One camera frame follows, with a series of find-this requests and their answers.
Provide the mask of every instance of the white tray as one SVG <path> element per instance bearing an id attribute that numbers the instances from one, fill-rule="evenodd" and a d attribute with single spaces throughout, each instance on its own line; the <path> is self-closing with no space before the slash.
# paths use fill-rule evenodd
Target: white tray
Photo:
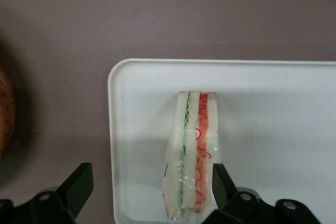
<path id="1" fill-rule="evenodd" d="M 117 224 L 166 222 L 164 156 L 181 90 L 217 92 L 222 161 L 237 186 L 334 222 L 336 63 L 128 59 L 108 80 Z"/>

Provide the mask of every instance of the white surface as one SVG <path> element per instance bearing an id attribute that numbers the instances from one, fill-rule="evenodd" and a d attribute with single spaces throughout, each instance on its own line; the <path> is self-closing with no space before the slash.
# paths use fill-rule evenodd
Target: white surface
<path id="1" fill-rule="evenodd" d="M 336 63 L 126 60 L 111 71 L 114 216 L 165 222 L 166 141 L 181 90 L 218 94 L 222 160 L 237 186 L 269 204 L 292 198 L 332 223 Z"/>

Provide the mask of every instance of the sandwich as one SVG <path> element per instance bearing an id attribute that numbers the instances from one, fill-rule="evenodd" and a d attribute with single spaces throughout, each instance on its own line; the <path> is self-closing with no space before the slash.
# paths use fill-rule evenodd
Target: sandwich
<path id="1" fill-rule="evenodd" d="M 170 220 L 198 223 L 217 208 L 212 169 L 219 158 L 216 93 L 182 91 L 163 175 L 163 198 Z"/>

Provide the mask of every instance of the metal screw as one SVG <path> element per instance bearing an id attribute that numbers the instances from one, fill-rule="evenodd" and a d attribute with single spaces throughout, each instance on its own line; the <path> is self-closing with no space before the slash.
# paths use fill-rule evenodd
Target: metal screw
<path id="1" fill-rule="evenodd" d="M 40 196 L 39 200 L 43 201 L 43 200 L 49 199 L 49 197 L 50 197 L 50 194 L 43 194 Z"/>
<path id="2" fill-rule="evenodd" d="M 293 202 L 285 201 L 283 203 L 284 203 L 284 206 L 287 207 L 290 210 L 295 210 L 296 209 L 296 205 Z"/>
<path id="3" fill-rule="evenodd" d="M 241 194 L 240 195 L 241 196 L 241 198 L 243 199 L 243 200 L 251 200 L 252 199 L 252 197 L 251 197 L 251 195 L 250 194 L 247 194 L 247 193 L 243 193 L 243 194 Z"/>

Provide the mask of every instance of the green cucumber filling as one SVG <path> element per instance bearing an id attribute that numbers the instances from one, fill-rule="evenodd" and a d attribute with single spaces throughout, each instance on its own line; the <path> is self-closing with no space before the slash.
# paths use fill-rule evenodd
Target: green cucumber filling
<path id="1" fill-rule="evenodd" d="M 188 99 L 187 99 L 187 106 L 185 109 L 185 115 L 184 115 L 184 134 L 183 134 L 183 151 L 182 151 L 182 171 L 181 171 L 181 185 L 180 185 L 180 208 L 181 210 L 184 210 L 182 207 L 183 204 L 183 184 L 184 184 L 184 162 L 185 162 L 185 151 L 186 151 L 186 142 L 187 142 L 187 126 L 189 123 L 189 115 L 190 115 L 190 103 L 191 103 L 191 92 L 188 93 Z"/>

